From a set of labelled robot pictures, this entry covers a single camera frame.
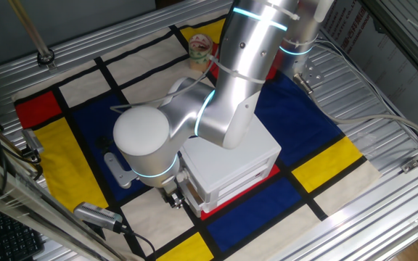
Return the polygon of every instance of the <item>black line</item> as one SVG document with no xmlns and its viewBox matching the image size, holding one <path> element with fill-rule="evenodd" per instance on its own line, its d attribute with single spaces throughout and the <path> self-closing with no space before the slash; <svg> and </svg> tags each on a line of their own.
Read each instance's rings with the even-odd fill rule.
<svg viewBox="0 0 418 261">
<path fill-rule="evenodd" d="M 97 57 L 94 59 L 96 64 L 99 67 L 99 70 L 102 73 L 102 76 L 104 79 L 106 79 L 107 84 L 109 84 L 109 87 L 112 89 L 114 94 L 117 96 L 121 104 L 128 104 L 127 98 L 123 95 L 121 89 L 119 88 L 119 85 L 115 81 L 114 77 L 110 73 L 109 69 L 107 68 L 106 64 L 102 61 L 101 57 Z"/>
<path fill-rule="evenodd" d="M 59 88 L 55 88 L 52 90 L 54 97 L 57 100 L 57 103 L 59 107 L 61 108 L 61 111 L 67 120 L 67 123 L 77 140 L 77 143 L 83 152 L 83 155 L 88 162 L 88 165 L 94 175 L 94 177 L 97 180 L 98 186 L 101 189 L 107 203 L 110 206 L 115 206 L 117 202 L 115 201 L 114 193 L 111 191 L 110 187 L 108 186 L 108 183 L 106 181 L 106 178 L 102 174 L 101 168 L 97 164 L 93 154 L 91 153 L 91 150 L 88 146 L 88 143 L 86 142 L 86 139 L 83 137 L 83 134 L 80 130 L 80 128 L 77 125 L 77 122 L 75 121 L 75 118 L 72 115 L 72 112 L 70 111 L 69 106 L 67 105 L 67 102 L 64 99 L 64 96 L 62 95 Z"/>
<path fill-rule="evenodd" d="M 81 78 L 81 77 L 83 77 L 83 76 L 85 76 L 85 75 L 87 75 L 89 73 L 92 73 L 92 72 L 94 72 L 94 71 L 96 71 L 98 69 L 99 68 L 96 65 L 94 65 L 93 67 L 91 67 L 89 69 L 83 70 L 83 71 L 81 71 L 81 72 L 79 72 L 79 73 L 77 73 L 75 75 L 72 75 L 72 76 L 70 76 L 70 77 L 68 77 L 68 78 L 66 78 L 64 80 L 61 80 L 60 82 L 57 82 L 57 83 L 55 83 L 55 84 L 53 84 L 53 85 L 51 85 L 51 86 L 49 86 L 49 87 L 47 87 L 47 88 L 45 88 L 45 89 L 43 89 L 41 91 L 37 91 L 34 94 L 31 94 L 31 95 L 26 96 L 24 98 L 18 99 L 17 101 L 14 101 L 14 105 L 16 106 L 18 104 L 21 104 L 21 103 L 24 103 L 24 102 L 28 102 L 28 101 L 30 101 L 33 98 L 36 98 L 36 97 L 38 97 L 38 96 L 40 96 L 42 94 L 46 94 L 46 93 L 48 93 L 50 91 L 53 91 L 56 88 L 59 88 L 59 87 L 65 85 L 65 84 L 67 84 L 67 83 L 69 83 L 69 82 L 71 82 L 73 80 L 77 80 L 77 79 L 79 79 L 79 78 Z"/>
<path fill-rule="evenodd" d="M 327 182 L 320 185 L 320 187 L 314 189 L 310 195 L 315 198 L 316 196 L 320 195 L 322 192 L 329 189 L 331 186 L 335 185 L 338 181 L 341 181 L 345 176 L 352 173 L 356 168 L 360 167 L 367 161 L 365 156 L 360 157 L 358 160 L 353 162 L 351 165 L 347 166 L 346 169 L 340 171 L 337 175 L 333 178 L 330 178 Z"/>
<path fill-rule="evenodd" d="M 179 244 L 183 243 L 185 240 L 189 239 L 191 236 L 195 235 L 197 233 L 197 229 L 193 226 L 189 230 L 183 232 L 176 238 L 172 239 L 170 242 L 165 244 L 164 246 L 160 247 L 156 250 L 157 257 L 163 256 L 165 253 L 171 251 L 175 247 L 177 247 Z M 147 260 L 153 260 L 152 255 L 150 255 Z"/>
<path fill-rule="evenodd" d="M 126 225 L 127 227 L 129 227 L 130 229 L 132 229 L 130 227 L 130 224 L 128 223 L 128 220 L 127 220 L 125 214 L 123 213 L 123 211 L 122 211 L 122 209 L 120 207 L 111 207 L 110 210 L 112 212 L 116 212 L 119 215 L 121 215 L 122 218 L 123 218 L 122 224 L 123 225 Z M 135 236 L 125 234 L 125 235 L 123 235 L 123 237 L 125 238 L 125 241 L 127 241 L 128 247 L 130 247 L 130 250 L 134 254 L 139 255 L 142 258 L 145 258 L 146 257 L 146 255 L 144 254 L 144 251 L 142 249 L 142 246 L 139 244 L 138 239 L 136 239 Z"/>
<path fill-rule="evenodd" d="M 91 99 L 88 99 L 88 100 L 86 100 L 86 101 L 84 101 L 84 102 L 82 102 L 80 104 L 77 104 L 77 105 L 71 107 L 70 108 L 70 111 L 71 112 L 77 112 L 77 111 L 79 111 L 79 110 L 81 110 L 81 109 L 83 109 L 85 107 L 88 107 L 88 106 L 90 106 L 90 105 L 92 105 L 92 104 L 94 104 L 94 103 L 96 103 L 96 102 L 98 102 L 98 101 L 100 101 L 100 100 L 108 97 L 109 95 L 112 95 L 112 94 L 114 94 L 114 91 L 111 89 L 109 91 L 106 91 L 106 92 L 104 92 L 104 93 L 102 93 L 100 95 L 96 95 L 95 97 L 93 97 Z"/>
<path fill-rule="evenodd" d="M 144 79 L 148 78 L 149 76 L 151 76 L 151 75 L 153 75 L 153 74 L 155 74 L 155 73 L 158 73 L 158 72 L 160 72 L 160 71 L 164 71 L 165 69 L 168 69 L 169 67 L 172 67 L 172 66 L 174 66 L 174 65 L 178 64 L 179 62 L 182 62 L 182 61 L 184 61 L 184 60 L 186 60 L 186 59 L 188 59 L 188 58 L 189 58 L 189 55 L 188 55 L 188 54 L 185 54 L 185 55 L 183 55 L 183 56 L 180 56 L 180 57 L 178 57 L 178 58 L 175 58 L 175 59 L 173 59 L 172 61 L 170 61 L 170 62 L 168 62 L 168 63 L 166 63 L 166 64 L 164 64 L 164 65 L 161 65 L 161 66 L 159 66 L 159 67 L 156 67 L 156 68 L 154 68 L 154 69 L 152 69 L 152 70 L 150 70 L 150 71 L 148 71 L 148 72 L 144 73 L 144 74 L 143 74 L 143 75 L 141 75 L 141 76 L 138 76 L 138 77 L 136 77 L 136 78 L 134 78 L 134 79 L 132 79 L 132 80 L 129 80 L 128 82 L 126 82 L 126 83 L 122 84 L 122 85 L 121 85 L 121 86 L 119 86 L 119 87 L 120 87 L 120 89 L 125 89 L 125 88 L 127 88 L 127 87 L 129 87 L 129 86 L 132 86 L 132 85 L 133 85 L 133 84 L 135 84 L 135 83 L 138 83 L 139 81 L 142 81 L 142 80 L 144 80 Z"/>
<path fill-rule="evenodd" d="M 326 220 L 328 218 L 327 214 L 325 214 L 323 209 L 314 201 L 314 197 L 306 191 L 303 185 L 301 185 L 297 178 L 291 173 L 290 169 L 280 159 L 277 159 L 275 164 L 281 170 L 281 173 L 284 174 L 284 177 L 291 183 L 293 188 L 295 188 L 303 198 L 304 202 L 311 208 L 317 218 L 320 219 L 320 221 Z"/>
<path fill-rule="evenodd" d="M 142 49 L 145 49 L 145 48 L 148 48 L 148 47 L 153 46 L 153 45 L 155 45 L 155 44 L 158 44 L 158 43 L 160 43 L 161 41 L 164 41 L 165 39 L 170 38 L 172 35 L 173 35 L 173 32 L 172 32 L 172 31 L 170 31 L 170 32 L 166 33 L 164 36 L 161 36 L 161 37 L 159 37 L 159 38 L 156 38 L 156 39 L 154 39 L 154 40 L 150 41 L 149 43 L 145 43 L 145 44 L 143 44 L 143 45 L 141 45 L 141 46 L 136 47 L 136 48 L 135 48 L 135 49 L 133 49 L 133 50 L 126 51 L 126 52 L 124 52 L 124 53 L 122 53 L 122 54 L 119 54 L 118 56 L 113 57 L 113 58 L 111 58 L 111 59 L 109 59 L 109 60 L 105 61 L 105 62 L 104 62 L 104 64 L 105 64 L 106 66 L 107 66 L 107 65 L 110 65 L 111 63 L 113 63 L 113 62 L 117 62 L 118 60 L 121 60 L 121 59 L 123 59 L 123 58 L 127 57 L 128 55 L 135 54 L 135 53 L 137 53 L 137 52 L 141 51 Z"/>
<path fill-rule="evenodd" d="M 117 202 L 118 206 L 123 206 L 127 203 L 129 203 L 130 201 L 134 200 L 135 198 L 141 196 L 142 194 L 145 194 L 146 192 L 150 191 L 151 189 L 153 189 L 153 187 L 150 186 L 144 186 L 141 189 L 139 189 L 138 191 L 135 191 L 134 193 L 124 197 L 123 199 L 119 200 Z"/>
<path fill-rule="evenodd" d="M 169 28 L 171 29 L 173 34 L 175 34 L 175 37 L 177 37 L 177 40 L 179 40 L 179 42 L 183 46 L 183 48 L 185 48 L 185 50 L 188 52 L 188 50 L 189 50 L 188 41 L 183 36 L 181 31 L 175 25 L 171 25 L 171 26 L 169 26 Z"/>
<path fill-rule="evenodd" d="M 183 25 L 183 26 L 179 27 L 179 30 L 182 30 L 182 29 L 185 29 L 185 28 L 194 28 L 194 29 L 201 28 L 203 26 L 210 25 L 213 22 L 217 22 L 219 20 L 225 19 L 226 16 L 227 16 L 227 14 L 225 14 L 225 15 L 223 14 L 220 17 L 217 17 L 217 18 L 209 20 L 209 21 L 200 22 L 199 24 L 196 24 L 196 25 Z"/>
<path fill-rule="evenodd" d="M 227 257 L 231 256 L 232 254 L 234 254 L 235 252 L 237 252 L 238 250 L 240 250 L 241 248 L 243 248 L 244 246 L 249 244 L 252 240 L 256 239 L 258 236 L 262 235 L 267 230 L 272 228 L 278 222 L 284 220 L 287 216 L 291 215 L 296 210 L 299 210 L 302 206 L 304 206 L 304 201 L 303 200 L 300 200 L 300 201 L 294 203 L 293 206 L 288 207 L 288 209 L 286 209 L 284 212 L 278 214 L 276 217 L 269 220 L 267 223 L 263 224 L 260 228 L 256 229 L 254 232 L 250 233 L 249 236 L 246 236 L 241 241 L 236 243 L 234 246 L 230 247 L 225 252 L 223 252 L 222 255 L 221 255 L 221 260 L 225 260 Z"/>
<path fill-rule="evenodd" d="M 64 114 L 59 113 L 58 115 L 50 117 L 48 120 L 45 120 L 42 123 L 39 123 L 37 125 L 34 125 L 34 126 L 30 127 L 30 129 L 32 129 L 33 131 L 39 130 L 42 127 L 46 127 L 47 125 L 55 122 L 56 120 L 61 119 L 62 117 L 64 117 Z"/>
<path fill-rule="evenodd" d="M 218 248 L 218 245 L 217 245 L 216 241 L 214 240 L 214 238 L 209 233 L 209 230 L 206 227 L 206 225 L 204 224 L 204 222 L 202 222 L 200 218 L 198 218 L 198 217 L 196 217 L 196 215 L 194 215 L 193 211 L 190 209 L 189 205 L 186 202 L 183 203 L 183 208 L 184 208 L 185 212 L 187 213 L 189 219 L 193 222 L 193 225 L 196 228 L 196 230 L 200 233 L 202 239 L 204 240 L 204 242 L 208 246 L 209 250 L 212 252 L 212 255 L 215 258 L 217 256 L 221 256 L 222 251 L 220 250 L 220 248 Z"/>
<path fill-rule="evenodd" d="M 330 148 L 332 145 L 336 144 L 338 141 L 341 141 L 343 138 L 346 137 L 346 135 L 343 132 L 341 132 L 340 130 L 337 130 L 337 131 L 339 131 L 339 133 L 337 134 L 336 137 L 334 137 L 331 140 L 327 141 L 325 144 L 322 144 L 317 149 L 314 149 L 311 153 L 307 154 L 305 157 L 303 157 L 302 159 L 298 160 L 297 162 L 291 164 L 288 168 L 291 171 L 293 171 L 294 169 L 300 167 L 304 163 L 308 162 L 309 160 L 311 160 L 315 156 L 321 154 L 323 151 L 325 151 L 326 149 Z"/>
</svg>

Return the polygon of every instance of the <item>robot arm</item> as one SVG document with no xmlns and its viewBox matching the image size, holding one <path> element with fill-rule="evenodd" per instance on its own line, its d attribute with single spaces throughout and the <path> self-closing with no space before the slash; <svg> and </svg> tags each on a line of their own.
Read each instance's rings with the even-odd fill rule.
<svg viewBox="0 0 418 261">
<path fill-rule="evenodd" d="M 164 101 L 158 108 L 134 107 L 118 118 L 115 143 L 143 183 L 170 195 L 176 189 L 172 181 L 180 169 L 177 153 L 190 136 L 227 149 L 238 146 L 288 26 L 302 21 L 294 14 L 301 10 L 302 2 L 316 5 L 314 10 L 303 5 L 301 12 L 314 11 L 314 15 L 305 15 L 310 19 L 321 3 L 329 7 L 332 0 L 302 0 L 299 8 L 298 0 L 235 0 L 221 39 L 216 89 L 196 83 L 190 91 Z M 280 64 L 290 68 L 295 63 L 290 59 Z M 182 78 L 171 92 L 193 83 L 190 78 Z"/>
</svg>

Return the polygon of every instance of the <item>yellow square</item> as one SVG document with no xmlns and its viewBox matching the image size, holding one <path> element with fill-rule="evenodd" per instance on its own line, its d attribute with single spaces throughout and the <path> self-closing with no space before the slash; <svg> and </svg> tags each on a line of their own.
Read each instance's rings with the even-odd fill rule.
<svg viewBox="0 0 418 261">
<path fill-rule="evenodd" d="M 214 256 L 199 233 L 190 236 L 169 252 L 159 257 L 158 261 L 208 261 Z"/>
<path fill-rule="evenodd" d="M 65 118 L 34 133 L 44 147 L 41 166 L 51 195 L 70 211 L 81 202 L 107 207 L 106 199 Z"/>
<path fill-rule="evenodd" d="M 209 25 L 202 26 L 200 28 L 185 28 L 181 29 L 180 31 L 187 41 L 189 41 L 189 39 L 195 34 L 204 33 L 205 35 L 210 36 L 214 43 L 218 44 L 224 23 L 225 19 L 222 19 L 217 22 L 213 22 Z"/>
<path fill-rule="evenodd" d="M 361 152 L 348 137 L 345 137 L 293 170 L 292 173 L 306 191 L 311 193 L 361 157 Z"/>
</svg>

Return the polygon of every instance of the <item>metal bar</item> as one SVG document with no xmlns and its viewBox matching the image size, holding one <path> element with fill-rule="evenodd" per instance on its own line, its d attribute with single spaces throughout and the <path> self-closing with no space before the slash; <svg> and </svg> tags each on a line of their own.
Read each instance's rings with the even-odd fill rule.
<svg viewBox="0 0 418 261">
<path fill-rule="evenodd" d="M 17 17 L 19 17 L 20 22 L 23 27 L 27 30 L 28 35 L 32 39 L 32 42 L 35 44 L 35 47 L 38 49 L 38 52 L 41 55 L 42 62 L 48 62 L 48 68 L 53 70 L 56 68 L 54 61 L 51 61 L 54 54 L 48 49 L 48 46 L 44 43 L 40 34 L 36 30 L 35 25 L 32 23 L 32 20 L 29 18 L 27 12 L 23 8 L 19 0 L 8 0 L 11 4 L 12 9 L 14 10 Z"/>
<path fill-rule="evenodd" d="M 111 246 L 39 187 L 11 160 L 17 175 L 7 177 L 7 193 L 0 196 L 0 211 L 59 242 L 89 260 L 126 260 Z M 0 167 L 0 186 L 3 180 Z"/>
</svg>

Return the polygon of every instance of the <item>colorful mat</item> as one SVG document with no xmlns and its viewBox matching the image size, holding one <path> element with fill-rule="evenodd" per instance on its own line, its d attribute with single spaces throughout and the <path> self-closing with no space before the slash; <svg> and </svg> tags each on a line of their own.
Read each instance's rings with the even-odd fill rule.
<svg viewBox="0 0 418 261">
<path fill-rule="evenodd" d="M 13 97 L 22 126 L 45 147 L 52 195 L 69 210 L 86 201 L 120 213 L 159 260 L 266 260 L 380 176 L 290 79 L 272 71 L 255 111 L 282 146 L 269 178 L 201 218 L 186 204 L 171 209 L 139 181 L 118 186 L 102 159 L 111 151 L 128 166 L 112 141 L 119 114 L 109 107 L 158 98 L 178 78 L 199 77 L 189 69 L 187 41 L 205 33 L 217 44 L 225 13 L 172 25 Z M 203 82 L 214 86 L 217 74 L 213 67 Z M 107 240 L 150 258 L 145 242 L 117 237 Z"/>
</svg>

